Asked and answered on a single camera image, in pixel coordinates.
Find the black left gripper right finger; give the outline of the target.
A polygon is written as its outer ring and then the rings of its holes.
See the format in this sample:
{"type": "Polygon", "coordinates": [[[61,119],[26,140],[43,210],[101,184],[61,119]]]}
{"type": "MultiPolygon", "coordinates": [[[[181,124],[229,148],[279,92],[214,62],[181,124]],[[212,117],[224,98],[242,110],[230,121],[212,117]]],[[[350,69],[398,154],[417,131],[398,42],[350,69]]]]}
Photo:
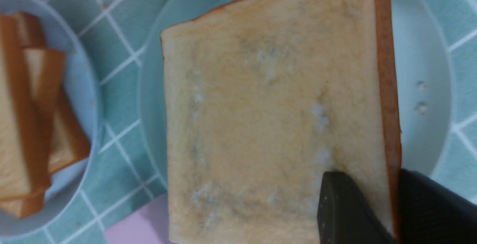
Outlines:
{"type": "Polygon", "coordinates": [[[401,169],[399,212],[404,244],[475,244],[477,207],[417,171],[401,169]]]}

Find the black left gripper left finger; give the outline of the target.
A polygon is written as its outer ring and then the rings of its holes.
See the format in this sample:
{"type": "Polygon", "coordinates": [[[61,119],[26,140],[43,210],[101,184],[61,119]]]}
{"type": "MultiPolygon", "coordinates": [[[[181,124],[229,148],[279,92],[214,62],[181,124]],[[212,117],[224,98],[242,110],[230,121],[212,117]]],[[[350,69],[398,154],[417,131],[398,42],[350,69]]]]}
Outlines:
{"type": "Polygon", "coordinates": [[[322,177],[317,223],[322,244],[395,244],[363,193],[344,172],[322,177]]]}

